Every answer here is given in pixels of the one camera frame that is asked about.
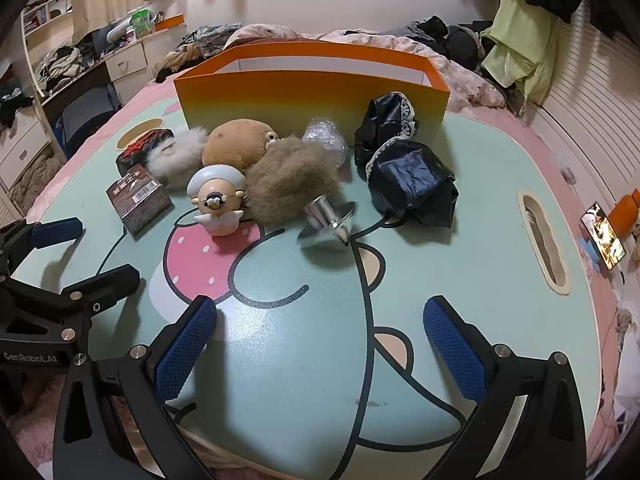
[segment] drawer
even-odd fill
[[[14,125],[7,128],[0,135],[0,160],[3,160],[17,142],[29,129],[38,122],[36,110],[33,107],[23,108],[15,114]]]
[[[151,76],[146,70],[138,70],[133,74],[121,77],[113,82],[113,86],[118,94],[118,99],[124,106],[131,98],[142,90],[142,87],[151,81]]]
[[[142,44],[137,43],[117,53],[109,58],[106,64],[112,81],[146,68],[146,57]]]
[[[18,179],[24,168],[33,160],[38,152],[49,142],[49,137],[40,123],[34,124],[9,154],[0,162],[0,178],[10,188]]]

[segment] barcode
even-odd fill
[[[149,182],[145,187],[143,187],[139,192],[137,192],[133,197],[133,202],[136,204],[138,202],[142,202],[146,197],[154,192],[154,189],[158,187],[158,183],[154,180]]]

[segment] open cardboard box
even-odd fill
[[[371,99],[405,94],[422,134],[442,122],[449,99],[426,57],[327,41],[236,46],[174,83],[190,127],[254,119],[287,137],[302,136],[312,118],[329,118],[351,146]]]

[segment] gray fluffy plush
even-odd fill
[[[166,187],[186,188],[202,167],[202,152],[208,138],[204,128],[192,128],[170,137],[149,152],[146,168]]]
[[[246,174],[249,213],[274,226],[299,217],[305,205],[327,194],[340,196],[338,172],[330,154],[296,137],[275,142]]]

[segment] green garment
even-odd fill
[[[516,83],[525,98],[541,104],[551,85],[559,22],[524,0],[500,0],[493,26],[482,33],[495,41],[482,66],[505,88]]]

